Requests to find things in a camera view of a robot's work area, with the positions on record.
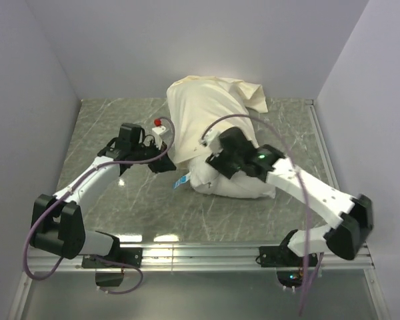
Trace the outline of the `cream pillowcase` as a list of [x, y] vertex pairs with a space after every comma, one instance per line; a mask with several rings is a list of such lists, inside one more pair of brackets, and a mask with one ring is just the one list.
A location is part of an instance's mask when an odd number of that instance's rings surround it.
[[175, 126], [173, 162], [180, 167], [210, 154], [199, 142], [214, 121], [226, 115], [247, 115], [249, 109], [268, 112], [262, 85], [225, 77], [180, 79], [167, 89], [167, 104]]

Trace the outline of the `white pillow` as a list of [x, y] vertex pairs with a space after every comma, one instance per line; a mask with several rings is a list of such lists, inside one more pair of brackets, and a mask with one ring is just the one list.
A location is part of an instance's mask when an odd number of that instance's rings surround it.
[[228, 179], [220, 174], [210, 164], [206, 163], [207, 155], [200, 155], [188, 162], [189, 172], [179, 178], [174, 184], [176, 189], [184, 183], [198, 193], [218, 195], [237, 199], [259, 199], [269, 197], [274, 199], [276, 189], [258, 178], [249, 177], [243, 171], [235, 173]]

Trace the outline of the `aluminium front rail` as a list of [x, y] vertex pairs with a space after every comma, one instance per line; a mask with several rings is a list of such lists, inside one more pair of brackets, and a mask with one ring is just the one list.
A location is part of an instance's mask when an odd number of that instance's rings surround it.
[[[298, 271], [300, 267], [261, 267], [255, 262], [260, 246], [272, 246], [263, 243], [123, 243], [122, 247], [141, 247], [143, 258], [142, 272], [150, 271], [257, 271], [281, 270]], [[84, 269], [81, 263], [84, 256], [64, 259], [58, 271], [98, 271], [120, 272], [121, 268]], [[33, 273], [46, 273], [52, 270], [59, 257], [32, 248], [27, 254], [27, 264]], [[360, 248], [352, 261], [344, 260], [332, 252], [324, 253], [320, 269], [374, 269], [373, 260], [366, 245]]]

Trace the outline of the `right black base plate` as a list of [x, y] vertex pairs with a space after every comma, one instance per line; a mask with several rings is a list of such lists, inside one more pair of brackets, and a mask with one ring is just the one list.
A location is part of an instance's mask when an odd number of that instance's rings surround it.
[[279, 245], [260, 246], [255, 262], [261, 267], [302, 267], [303, 258]]

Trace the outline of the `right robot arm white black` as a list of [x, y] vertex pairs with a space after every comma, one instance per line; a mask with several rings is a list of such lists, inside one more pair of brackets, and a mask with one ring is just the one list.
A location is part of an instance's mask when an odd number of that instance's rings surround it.
[[284, 264], [296, 266], [303, 257], [330, 250], [354, 260], [373, 230], [373, 202], [352, 196], [322, 182], [271, 145], [255, 147], [242, 130], [209, 130], [200, 140], [211, 150], [206, 162], [224, 177], [252, 177], [304, 203], [324, 221], [322, 227], [294, 231], [280, 250]]

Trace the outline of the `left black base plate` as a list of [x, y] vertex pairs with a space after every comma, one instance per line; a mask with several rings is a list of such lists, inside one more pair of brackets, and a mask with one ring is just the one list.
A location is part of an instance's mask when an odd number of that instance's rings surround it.
[[140, 268], [143, 258], [141, 247], [122, 247], [107, 256], [84, 256], [81, 267], [84, 269], [122, 268], [123, 265]]

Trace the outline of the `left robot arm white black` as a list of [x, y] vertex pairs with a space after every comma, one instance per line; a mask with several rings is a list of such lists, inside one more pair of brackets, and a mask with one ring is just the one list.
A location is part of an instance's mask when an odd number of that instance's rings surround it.
[[168, 156], [172, 144], [163, 136], [175, 136], [175, 126], [152, 128], [152, 140], [140, 125], [124, 123], [78, 178], [53, 195], [40, 195], [34, 203], [28, 245], [65, 259], [97, 255], [106, 268], [121, 260], [119, 240], [113, 235], [89, 231], [83, 215], [99, 199], [109, 184], [117, 181], [133, 165], [147, 165], [154, 173], [176, 169]]

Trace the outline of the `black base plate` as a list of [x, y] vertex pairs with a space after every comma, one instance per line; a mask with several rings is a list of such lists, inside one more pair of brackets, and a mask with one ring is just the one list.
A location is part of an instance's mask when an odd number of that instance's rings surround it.
[[260, 246], [255, 262], [261, 267], [302, 267], [303, 258], [279, 245]]
[[141, 247], [122, 247], [107, 256], [84, 256], [81, 267], [84, 269], [122, 268], [123, 265], [140, 268], [143, 258]]

